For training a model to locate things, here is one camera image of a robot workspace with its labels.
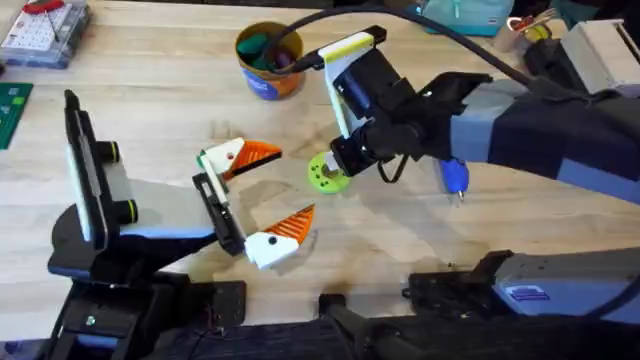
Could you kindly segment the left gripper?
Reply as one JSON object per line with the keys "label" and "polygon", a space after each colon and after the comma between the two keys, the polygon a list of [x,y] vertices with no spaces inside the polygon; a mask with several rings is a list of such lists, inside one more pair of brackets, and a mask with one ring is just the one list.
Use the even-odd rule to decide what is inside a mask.
{"label": "left gripper", "polygon": [[[228,181],[281,156],[276,145],[239,137],[201,150],[197,162],[205,170],[208,161],[211,169]],[[137,220],[120,227],[122,236],[153,241],[210,240],[231,256],[245,251],[259,269],[294,254],[309,234],[315,213],[311,204],[246,238],[232,214],[225,187],[205,172],[194,175],[189,187],[132,179],[121,163],[107,165],[105,173],[113,199],[134,203]]]}

